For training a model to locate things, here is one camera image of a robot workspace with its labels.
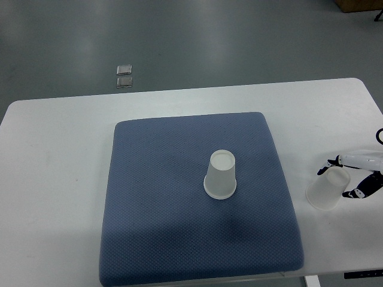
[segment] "paper cup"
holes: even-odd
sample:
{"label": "paper cup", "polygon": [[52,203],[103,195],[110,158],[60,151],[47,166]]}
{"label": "paper cup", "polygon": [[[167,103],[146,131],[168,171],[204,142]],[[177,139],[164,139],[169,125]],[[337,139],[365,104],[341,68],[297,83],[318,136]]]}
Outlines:
{"label": "paper cup", "polygon": [[320,210],[334,209],[350,179],[348,172],[343,168],[339,166],[330,167],[306,189],[308,202]]}
{"label": "paper cup", "polygon": [[203,181],[206,193],[214,199],[227,199],[233,195],[236,186],[234,155],[225,149],[213,152]]}

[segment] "small square object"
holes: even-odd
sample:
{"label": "small square object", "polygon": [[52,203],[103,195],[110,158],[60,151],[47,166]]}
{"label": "small square object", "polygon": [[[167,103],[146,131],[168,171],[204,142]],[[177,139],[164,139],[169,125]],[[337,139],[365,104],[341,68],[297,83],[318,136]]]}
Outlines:
{"label": "small square object", "polygon": [[132,77],[119,77],[117,78],[117,88],[128,88],[132,86]]}
{"label": "small square object", "polygon": [[132,65],[123,65],[117,67],[117,75],[130,75],[132,73]]}

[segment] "blue cushion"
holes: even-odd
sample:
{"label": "blue cushion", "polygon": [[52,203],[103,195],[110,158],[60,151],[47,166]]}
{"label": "blue cushion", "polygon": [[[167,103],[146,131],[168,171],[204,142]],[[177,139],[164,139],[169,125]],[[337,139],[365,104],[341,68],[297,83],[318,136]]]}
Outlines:
{"label": "blue cushion", "polygon": [[[210,155],[236,158],[226,200],[203,189]],[[118,123],[99,275],[104,286],[291,271],[303,250],[290,193],[259,112]]]}

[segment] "cardboard box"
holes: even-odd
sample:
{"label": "cardboard box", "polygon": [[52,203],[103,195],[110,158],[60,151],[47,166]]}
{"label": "cardboard box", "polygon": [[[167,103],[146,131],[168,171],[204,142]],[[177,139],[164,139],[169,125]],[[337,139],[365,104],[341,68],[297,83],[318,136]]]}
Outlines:
{"label": "cardboard box", "polygon": [[335,0],[335,3],[344,13],[383,9],[383,0]]}

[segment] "upside-down cup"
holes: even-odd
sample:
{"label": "upside-down cup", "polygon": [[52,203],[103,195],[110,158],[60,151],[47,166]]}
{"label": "upside-down cup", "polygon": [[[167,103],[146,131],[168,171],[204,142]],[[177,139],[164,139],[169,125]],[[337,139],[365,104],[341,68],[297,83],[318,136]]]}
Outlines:
{"label": "upside-down cup", "polygon": [[235,157],[230,151],[219,149],[210,156],[209,168],[203,180],[206,193],[214,199],[227,199],[233,195],[235,179]]}

